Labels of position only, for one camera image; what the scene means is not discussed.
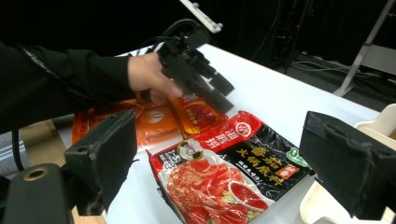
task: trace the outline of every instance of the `black tube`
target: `black tube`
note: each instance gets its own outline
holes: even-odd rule
[[[19,171],[24,170],[22,162],[21,162],[21,153],[20,153],[20,131],[12,131],[12,154],[14,155],[15,164],[18,167]]]

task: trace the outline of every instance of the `orange food package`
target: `orange food package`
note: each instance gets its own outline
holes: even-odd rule
[[[72,144],[109,115],[125,109],[133,109],[136,113],[135,128],[138,150],[147,149],[161,141],[180,136],[177,119],[168,103],[154,105],[141,100],[127,100],[76,113],[73,122]]]
[[[177,120],[185,139],[228,119],[227,115],[219,114],[193,93],[179,98],[169,98],[169,102],[177,114]]]

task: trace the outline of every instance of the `plastic packaging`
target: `plastic packaging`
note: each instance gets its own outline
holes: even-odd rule
[[[170,98],[169,102],[177,114],[183,138],[195,136],[228,118],[193,93],[180,98]]]
[[[163,197],[188,224],[248,223],[310,171],[296,146],[244,111],[148,154]]]
[[[136,113],[135,128],[138,150],[151,148],[162,141],[181,135],[175,114],[168,103],[155,105],[141,100],[128,100],[76,113],[72,143],[76,143],[104,118],[125,109],[132,109]]]

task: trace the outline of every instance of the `hand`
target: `hand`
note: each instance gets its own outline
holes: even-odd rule
[[[128,61],[128,81],[136,96],[141,91],[150,90],[153,103],[162,103],[166,97],[180,97],[183,91],[174,81],[162,73],[163,66],[156,52],[130,57]]]

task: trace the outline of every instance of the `white table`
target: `white table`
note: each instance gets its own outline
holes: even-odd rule
[[[360,121],[373,120],[379,114],[222,49],[204,45],[199,50],[235,86],[235,90],[228,96],[235,107],[228,115],[232,116],[238,110],[246,110],[295,146],[300,145],[308,110],[328,114],[351,126]],[[63,132],[61,136],[69,147],[67,133],[70,130],[60,132]],[[150,170],[146,152],[139,152],[136,159],[140,161],[132,165],[128,178],[105,214],[106,221],[110,224],[181,223],[157,191],[158,186]],[[307,176],[250,223],[300,223],[300,203],[313,181],[312,176]]]

